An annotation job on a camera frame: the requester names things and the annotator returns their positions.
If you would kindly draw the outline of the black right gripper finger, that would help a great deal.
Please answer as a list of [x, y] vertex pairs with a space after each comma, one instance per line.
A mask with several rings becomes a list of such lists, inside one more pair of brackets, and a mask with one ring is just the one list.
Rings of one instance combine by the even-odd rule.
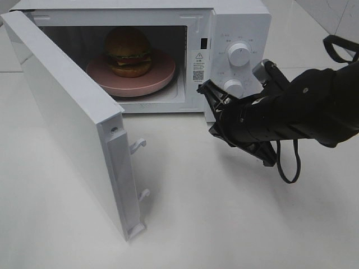
[[234, 100], [234, 96], [222, 90], [212, 80], [201, 84], [197, 92], [203, 94], [215, 118], [219, 118], [223, 109]]
[[250, 143], [246, 150], [254, 157], [260, 159], [264, 166], [274, 166], [277, 162], [277, 153], [269, 141]]

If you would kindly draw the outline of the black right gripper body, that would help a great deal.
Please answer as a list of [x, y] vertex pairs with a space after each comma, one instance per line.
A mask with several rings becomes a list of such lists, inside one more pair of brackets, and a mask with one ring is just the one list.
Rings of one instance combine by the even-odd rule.
[[275, 135], [269, 123], [278, 117], [274, 115], [276, 95], [255, 94], [247, 98], [234, 100], [223, 109], [219, 118], [215, 118], [209, 133], [225, 141], [230, 147], [244, 151], [250, 143], [275, 141]]

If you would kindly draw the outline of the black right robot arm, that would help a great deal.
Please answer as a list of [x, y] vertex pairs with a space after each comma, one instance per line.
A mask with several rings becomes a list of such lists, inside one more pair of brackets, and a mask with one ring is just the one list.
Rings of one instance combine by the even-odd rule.
[[265, 59], [253, 74], [263, 90], [242, 99], [210, 80], [198, 88], [215, 117], [209, 132], [230, 147], [273, 166], [274, 141], [314, 139], [333, 148], [358, 134], [358, 63], [309, 69], [289, 81]]

